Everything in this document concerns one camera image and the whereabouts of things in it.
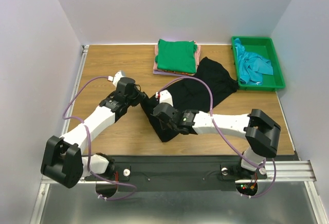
white wall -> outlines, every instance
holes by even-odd
[[[271,35],[291,0],[59,0],[83,44]]]
[[[272,38],[286,88],[280,100],[303,160],[310,159],[329,210],[329,0],[292,0]]]
[[[58,0],[0,0],[0,223],[29,223],[79,43]]]

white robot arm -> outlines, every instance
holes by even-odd
[[[138,105],[147,95],[140,91],[135,80],[118,72],[109,78],[116,90],[108,95],[96,107],[95,111],[73,130],[61,137],[48,139],[41,166],[41,173],[64,186],[71,188],[81,177],[90,175],[86,157],[82,153],[88,146],[87,126],[90,140],[93,141],[103,130],[117,122],[130,106]],[[90,169],[96,174],[104,173],[109,167],[109,159],[105,155],[93,155]]]
[[[213,115],[198,111],[176,110],[167,90],[157,93],[159,104],[154,108],[153,115],[161,122],[162,127],[176,130],[181,134],[218,134],[213,120],[224,135],[246,139],[250,147],[244,156],[256,165],[264,159],[277,155],[281,127],[273,119],[259,109],[253,109],[244,115]],[[241,160],[241,168],[256,171],[256,167]]]
[[[82,153],[88,146],[87,126],[90,140],[93,141],[103,130],[117,122],[126,114],[130,106],[138,105],[147,95],[141,92],[131,78],[118,72],[110,79],[116,90],[96,107],[95,111],[76,128],[61,137],[48,139],[41,166],[41,173],[58,183],[71,188],[81,177],[90,175],[87,158]],[[164,128],[173,129],[181,134],[217,134],[212,119],[225,135],[247,139],[250,147],[244,156],[259,165],[265,157],[274,158],[280,135],[280,126],[259,109],[245,115],[213,115],[198,110],[178,111],[173,107],[168,91],[157,94],[159,104],[154,108]],[[257,168],[242,159],[241,168],[254,172]],[[95,154],[90,159],[90,169],[96,174],[112,170],[113,162],[103,154]]]

teal cloth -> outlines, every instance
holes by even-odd
[[[239,38],[234,40],[240,82],[250,85],[262,85],[263,74],[273,75],[271,61],[254,52],[247,52]]]
[[[159,53],[155,57],[158,69],[186,73],[196,73],[194,53],[197,45],[194,42],[167,42],[160,39]]]

folded green shirt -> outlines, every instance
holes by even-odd
[[[159,53],[155,57],[158,69],[196,73],[194,53],[197,45],[192,42],[167,42],[160,39]]]

green tray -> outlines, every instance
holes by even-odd
[[[237,56],[235,50],[234,39],[239,38],[246,51],[255,52],[261,56],[269,59],[273,67],[273,75],[263,74],[262,85],[249,85],[240,82],[239,66],[237,63]],[[236,75],[240,89],[243,90],[262,90],[262,91],[276,91],[276,89],[283,89],[286,85],[282,76],[280,64],[274,49],[274,44],[271,38],[260,38],[256,36],[233,36],[232,50],[234,55],[234,63],[236,68]]]

